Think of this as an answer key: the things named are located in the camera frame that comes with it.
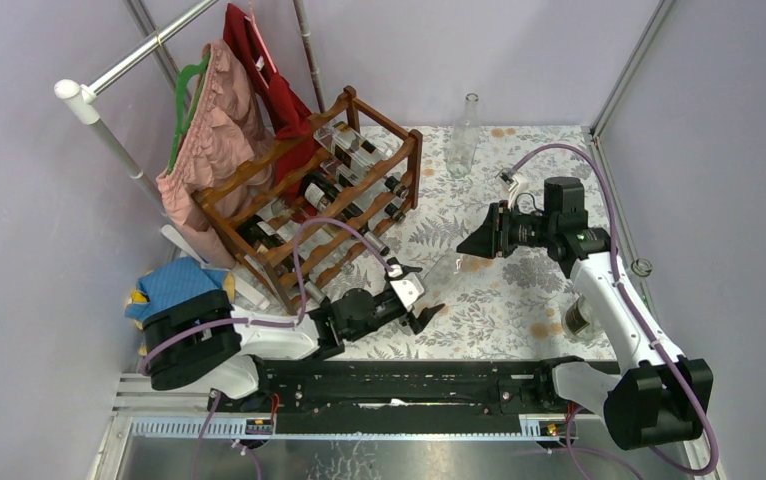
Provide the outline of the green wine bottle silver neck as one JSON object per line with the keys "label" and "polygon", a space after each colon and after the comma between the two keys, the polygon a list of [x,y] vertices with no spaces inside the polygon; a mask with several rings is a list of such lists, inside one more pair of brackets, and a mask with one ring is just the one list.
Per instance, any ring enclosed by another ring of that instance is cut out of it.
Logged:
{"label": "green wine bottle silver neck", "polygon": [[[320,171],[307,173],[301,180],[299,192],[319,213],[323,213],[341,193],[335,184]],[[336,214],[335,218],[347,222],[364,213],[365,211],[361,207],[351,202],[339,214]],[[380,255],[386,256],[391,252],[390,247],[370,230],[368,222],[361,224],[357,231],[363,235]]]}

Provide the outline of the clear tall bottle back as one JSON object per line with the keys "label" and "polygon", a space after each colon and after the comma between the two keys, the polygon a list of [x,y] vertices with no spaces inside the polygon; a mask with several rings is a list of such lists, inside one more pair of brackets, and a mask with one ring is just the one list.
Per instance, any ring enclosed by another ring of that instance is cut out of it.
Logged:
{"label": "clear tall bottle back", "polygon": [[453,125],[446,151],[446,168],[454,179],[467,177],[473,167],[480,141],[479,95],[468,93],[462,115]]}

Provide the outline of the green wine bottle brown label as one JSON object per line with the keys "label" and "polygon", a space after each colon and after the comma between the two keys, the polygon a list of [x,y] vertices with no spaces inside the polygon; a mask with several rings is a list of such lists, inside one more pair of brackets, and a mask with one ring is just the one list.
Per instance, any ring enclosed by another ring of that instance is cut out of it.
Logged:
{"label": "green wine bottle brown label", "polygon": [[[285,244],[283,237],[259,215],[252,215],[245,220],[236,228],[236,233],[254,250],[262,254]],[[305,275],[303,280],[304,289],[313,300],[322,302],[326,299],[326,295],[309,279],[308,275]]]}

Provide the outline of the clear round bottle back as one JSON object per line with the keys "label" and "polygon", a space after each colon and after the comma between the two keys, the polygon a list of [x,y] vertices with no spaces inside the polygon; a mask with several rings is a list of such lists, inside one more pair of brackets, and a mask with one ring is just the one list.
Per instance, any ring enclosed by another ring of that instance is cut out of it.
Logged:
{"label": "clear round bottle back", "polygon": [[465,278],[465,255],[449,252],[443,255],[424,275],[425,297],[444,297]]}

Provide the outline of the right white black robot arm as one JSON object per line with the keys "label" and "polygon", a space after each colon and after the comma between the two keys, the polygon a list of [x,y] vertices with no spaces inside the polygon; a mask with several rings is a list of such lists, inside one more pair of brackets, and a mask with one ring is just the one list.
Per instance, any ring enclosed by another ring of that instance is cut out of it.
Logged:
{"label": "right white black robot arm", "polygon": [[607,231],[589,226],[579,179],[547,179],[540,212],[491,204],[456,250],[494,259],[519,246],[543,248],[559,265],[578,294],[570,315],[603,329],[620,370],[610,375],[574,356],[546,360],[532,386],[536,405],[548,412],[570,402],[583,407],[603,420],[623,450],[701,437],[712,371],[705,360],[687,358],[657,326],[613,256]]}

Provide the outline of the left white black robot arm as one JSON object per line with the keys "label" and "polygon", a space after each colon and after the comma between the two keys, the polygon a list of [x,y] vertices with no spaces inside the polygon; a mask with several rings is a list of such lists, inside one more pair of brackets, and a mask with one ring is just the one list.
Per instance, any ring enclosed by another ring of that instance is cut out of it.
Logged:
{"label": "left white black robot arm", "polygon": [[155,391],[197,387],[258,410],[269,397],[265,360],[326,360],[392,322],[422,333],[445,304],[419,273],[394,263],[379,293],[353,288],[302,316],[238,309],[225,291],[207,290],[143,318],[146,353],[138,371]]}

